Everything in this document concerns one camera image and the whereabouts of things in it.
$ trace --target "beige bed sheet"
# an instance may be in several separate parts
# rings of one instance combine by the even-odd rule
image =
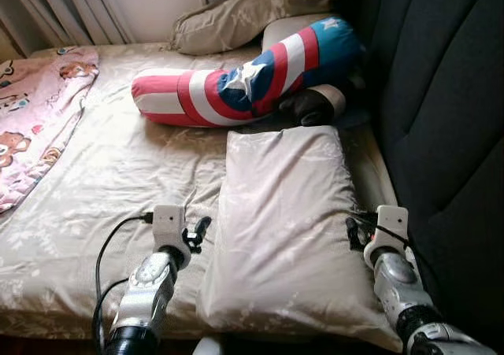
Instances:
[[[217,217],[227,130],[171,128],[145,120],[132,101],[130,83],[144,68],[231,68],[256,57],[260,47],[205,57],[169,52],[163,44],[100,46],[98,52],[100,75],[67,149],[20,207],[0,216],[0,334],[89,338],[95,260],[115,224],[157,204],[182,203],[193,190],[188,226],[201,216]],[[270,120],[239,131],[281,127]],[[369,128],[341,137],[363,206],[393,203]],[[196,316],[195,301],[215,228],[210,226],[202,253],[179,274],[165,337],[196,338],[209,330]],[[153,244],[149,225],[121,229],[103,258],[102,284],[128,276]],[[114,289],[106,300],[108,321],[123,290]]]

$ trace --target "white star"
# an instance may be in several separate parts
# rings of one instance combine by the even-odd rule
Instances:
[[[252,86],[250,85],[250,81],[257,77],[259,72],[266,65],[267,64],[254,65],[252,61],[246,62],[243,66],[236,69],[235,77],[225,84],[224,89],[229,87],[231,89],[243,90],[249,100],[251,100]]]
[[[328,28],[331,27],[339,27],[339,20],[335,18],[329,18],[323,21],[322,24],[324,25],[324,30],[327,30]]]

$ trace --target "pink blanket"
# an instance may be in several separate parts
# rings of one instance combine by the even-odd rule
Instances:
[[[53,166],[98,75],[98,54],[79,47],[0,64],[0,213]]]

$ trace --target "gray headboard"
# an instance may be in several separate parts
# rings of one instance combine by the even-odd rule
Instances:
[[[501,347],[502,0],[355,1],[376,135],[437,275],[420,262],[425,285],[450,322]]]

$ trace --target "captain america pillow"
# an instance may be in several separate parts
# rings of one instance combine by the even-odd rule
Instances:
[[[154,68],[132,84],[140,112],[154,122],[231,127],[277,109],[280,97],[324,83],[338,85],[363,47],[343,19],[329,17],[232,70]]]

